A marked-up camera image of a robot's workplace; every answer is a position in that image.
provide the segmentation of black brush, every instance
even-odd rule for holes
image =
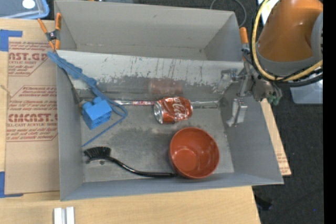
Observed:
[[[174,174],[174,173],[142,172],[142,171],[135,170],[127,166],[126,164],[122,163],[121,161],[111,157],[110,156],[111,149],[109,147],[99,146],[99,147],[89,148],[84,151],[84,154],[89,157],[89,160],[87,161],[87,163],[103,159],[103,160],[116,163],[120,167],[126,169],[127,171],[140,175],[140,176],[146,176],[146,177],[176,177],[177,176],[177,174]]]

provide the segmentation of brush bristles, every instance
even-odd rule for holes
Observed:
[[[105,146],[93,147],[84,151],[84,154],[88,156],[90,159],[99,157],[101,158],[109,157],[110,153],[111,149]]]

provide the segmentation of gray bin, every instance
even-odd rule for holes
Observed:
[[[118,116],[89,130],[77,101],[94,96],[85,83],[58,68],[61,200],[283,183],[260,104],[246,98],[244,122],[225,124],[239,87],[228,74],[243,69],[233,12],[55,0],[57,12],[62,14],[58,54],[95,78],[108,97],[157,100],[179,93],[192,102],[218,104],[195,107],[188,121],[163,125],[152,107],[126,106],[124,121],[82,147]],[[174,86],[153,90],[158,82]],[[219,146],[220,162],[210,177],[145,178],[113,163],[85,163],[83,150],[108,146],[113,157],[135,169],[173,172],[169,143],[187,126],[206,130]]]

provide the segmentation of brush handle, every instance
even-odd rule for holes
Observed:
[[[143,172],[143,171],[138,171],[135,170],[131,167],[129,167],[128,165],[126,165],[125,163],[122,163],[121,161],[119,161],[118,159],[115,159],[113,157],[110,156],[105,156],[105,157],[92,157],[90,158],[89,162],[91,161],[97,161],[97,160],[101,160],[101,159],[105,159],[107,161],[113,162],[118,164],[120,167],[126,169],[127,171],[137,174],[139,176],[145,176],[145,177],[176,177],[177,174],[175,173],[160,173],[160,172]]]

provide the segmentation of coca-cola can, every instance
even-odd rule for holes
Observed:
[[[161,124],[185,121],[193,114],[190,101],[184,97],[163,98],[156,101],[153,107],[155,118]]]

